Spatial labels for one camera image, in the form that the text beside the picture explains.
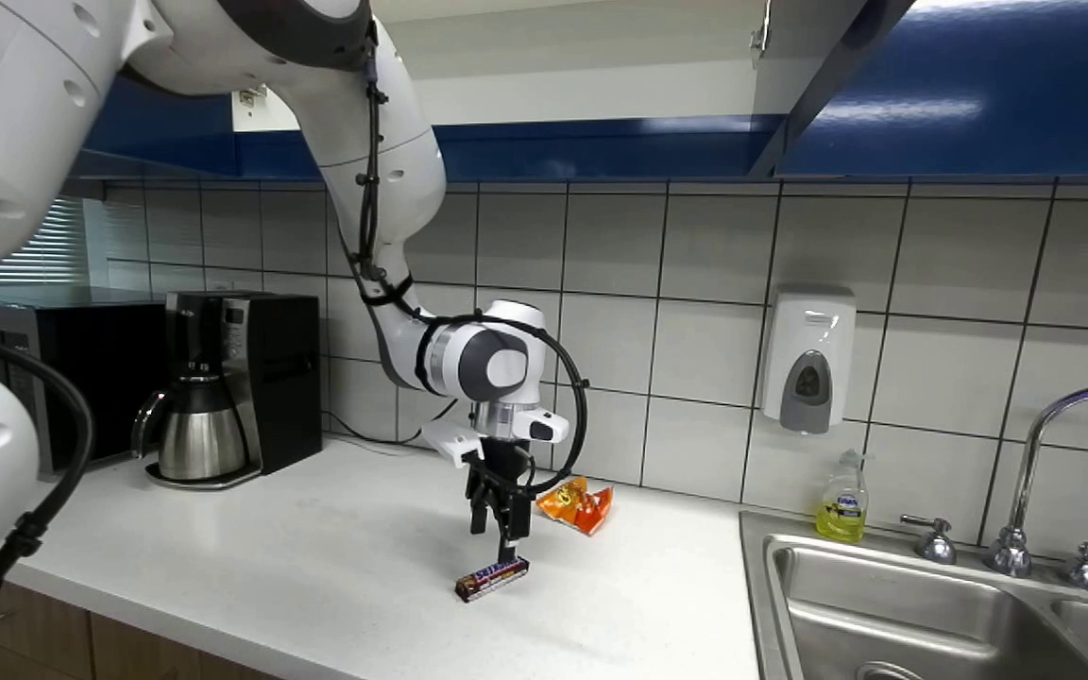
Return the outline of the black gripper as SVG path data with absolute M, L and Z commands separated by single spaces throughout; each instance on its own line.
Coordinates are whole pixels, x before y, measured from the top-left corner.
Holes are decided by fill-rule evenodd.
M 527 451 L 517 442 L 485 442 L 465 466 L 470 533 L 485 533 L 488 520 L 499 520 L 499 558 L 515 563 L 515 546 L 528 533 L 528 491 L 517 484 Z

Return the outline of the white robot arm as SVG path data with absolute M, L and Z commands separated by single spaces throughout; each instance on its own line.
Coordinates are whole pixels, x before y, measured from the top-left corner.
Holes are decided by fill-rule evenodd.
M 292 107 L 387 376 L 476 407 L 472 470 L 571 436 L 540 406 L 552 335 L 537 309 L 420 308 L 406 246 L 437 217 L 446 165 L 372 0 L 0 0 L 0 261 L 37 232 L 124 71 L 169 94 L 268 86 Z

